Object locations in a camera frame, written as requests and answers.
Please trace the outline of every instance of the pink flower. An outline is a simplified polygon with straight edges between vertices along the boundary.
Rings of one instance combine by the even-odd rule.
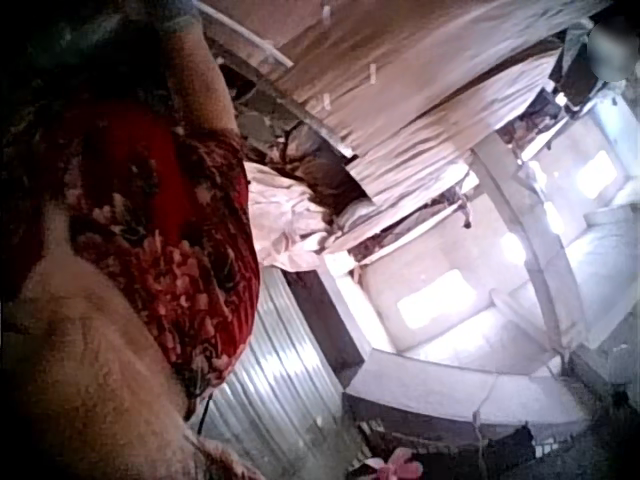
[[[407,462],[411,458],[411,450],[397,448],[388,463],[381,458],[370,458],[364,463],[377,470],[373,475],[363,477],[370,480],[413,480],[422,475],[422,465],[418,462]]]

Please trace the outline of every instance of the skin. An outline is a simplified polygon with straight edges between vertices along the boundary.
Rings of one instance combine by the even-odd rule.
[[[187,126],[237,131],[231,96],[211,56],[202,25],[193,23],[183,31],[166,34],[163,41],[171,90]]]
[[[188,128],[236,130],[200,24],[163,41]],[[23,474],[53,465],[66,478],[205,477],[203,448],[234,454],[186,426],[187,400],[160,349],[115,285],[73,254],[68,227],[65,210],[46,202],[44,258],[3,305],[10,457]]]

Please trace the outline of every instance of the metal wall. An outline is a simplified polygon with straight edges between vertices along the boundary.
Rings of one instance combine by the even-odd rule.
[[[361,444],[341,396],[282,273],[264,269],[253,337],[214,393],[203,435],[267,478],[343,478]]]

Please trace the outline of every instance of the red floral fabric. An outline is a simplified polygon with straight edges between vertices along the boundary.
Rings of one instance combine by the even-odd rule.
[[[220,385],[246,347],[259,290],[239,135],[181,136],[145,107],[94,104],[37,143],[28,183],[67,204],[75,252],[122,291],[190,400]],[[18,282],[39,259],[36,217],[18,229],[30,241],[13,239]]]

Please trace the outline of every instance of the pillar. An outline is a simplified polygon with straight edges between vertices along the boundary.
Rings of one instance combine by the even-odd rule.
[[[517,161],[500,137],[492,133],[474,151],[474,173],[527,252],[525,267],[540,304],[549,346],[564,357],[584,340],[585,329],[580,290],[562,241],[551,231],[540,198],[515,180]]]

